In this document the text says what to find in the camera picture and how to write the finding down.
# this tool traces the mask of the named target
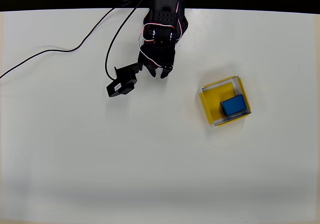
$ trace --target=yellow box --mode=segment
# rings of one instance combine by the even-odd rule
[[[225,116],[220,102],[236,95],[244,96],[247,108],[236,114]],[[205,109],[204,111],[206,112],[208,122],[213,127],[230,123],[251,114],[251,107],[241,78],[238,75],[201,87],[199,89],[199,96]]]

